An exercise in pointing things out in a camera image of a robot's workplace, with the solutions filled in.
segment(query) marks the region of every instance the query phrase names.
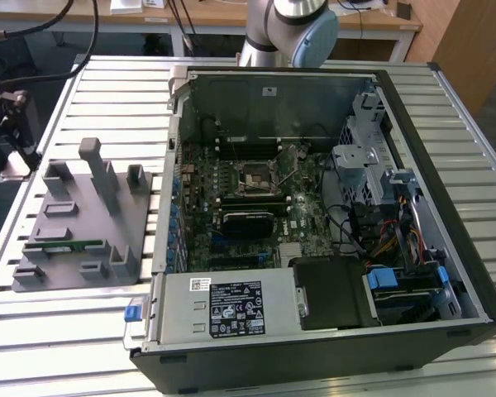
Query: slotted metal table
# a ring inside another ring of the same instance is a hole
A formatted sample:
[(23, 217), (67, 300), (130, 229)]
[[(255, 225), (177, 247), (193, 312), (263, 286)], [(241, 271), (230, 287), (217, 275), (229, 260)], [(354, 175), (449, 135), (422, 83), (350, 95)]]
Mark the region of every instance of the slotted metal table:
[[(96, 136), (115, 171), (142, 163), (154, 173), (138, 285), (17, 294), (12, 274), (46, 187), (40, 173), (24, 182), (0, 233), (0, 396), (160, 395), (123, 349), (123, 309), (147, 294), (160, 200), (174, 64), (232, 65), (229, 59), (93, 57), (65, 86), (39, 146), (43, 164), (79, 159), (82, 138)], [(328, 62), (327, 68), (389, 72), (452, 200), (496, 283), (496, 154), (441, 72), (427, 65)], [(140, 323), (131, 330), (143, 337)], [(421, 370), (359, 375), (205, 395), (407, 396), (496, 395), (496, 337), (456, 349)]]

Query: motherboard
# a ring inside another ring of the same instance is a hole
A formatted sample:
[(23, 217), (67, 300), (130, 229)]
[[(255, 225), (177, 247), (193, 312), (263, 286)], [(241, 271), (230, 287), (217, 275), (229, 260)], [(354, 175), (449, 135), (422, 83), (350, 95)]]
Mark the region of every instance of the motherboard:
[(300, 141), (265, 151), (186, 145), (188, 271), (287, 267), (297, 256), (332, 254), (317, 191), (326, 157)]

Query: white box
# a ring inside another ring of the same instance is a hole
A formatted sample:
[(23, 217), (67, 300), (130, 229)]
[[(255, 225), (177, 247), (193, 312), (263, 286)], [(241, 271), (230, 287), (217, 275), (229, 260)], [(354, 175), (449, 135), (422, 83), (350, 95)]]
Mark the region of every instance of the white box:
[(143, 5), (146, 7), (165, 8), (167, 0), (143, 0)]
[(142, 11), (141, 0), (111, 0), (110, 13), (139, 14)]

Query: power supply label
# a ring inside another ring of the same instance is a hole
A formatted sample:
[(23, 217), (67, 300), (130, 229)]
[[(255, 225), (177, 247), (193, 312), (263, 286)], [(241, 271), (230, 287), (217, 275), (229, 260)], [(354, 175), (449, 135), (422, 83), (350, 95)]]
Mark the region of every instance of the power supply label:
[(210, 285), (209, 334), (212, 337), (247, 337), (264, 333), (260, 281)]

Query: label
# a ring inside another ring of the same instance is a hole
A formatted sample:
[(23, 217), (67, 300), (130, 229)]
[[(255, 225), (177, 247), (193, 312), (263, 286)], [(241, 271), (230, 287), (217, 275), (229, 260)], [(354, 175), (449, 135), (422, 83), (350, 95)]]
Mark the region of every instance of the label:
[(60, 254), (63, 252), (71, 252), (72, 249), (69, 246), (53, 246), (51, 248), (45, 248), (44, 252), (48, 254)]
[(145, 22), (167, 23), (169, 20), (167, 18), (145, 18)]
[(213, 338), (263, 335), (265, 311), (261, 282), (211, 285), (209, 324)]
[(264, 97), (277, 97), (278, 88), (277, 87), (263, 87)]
[(190, 291), (209, 291), (212, 279), (189, 279)]

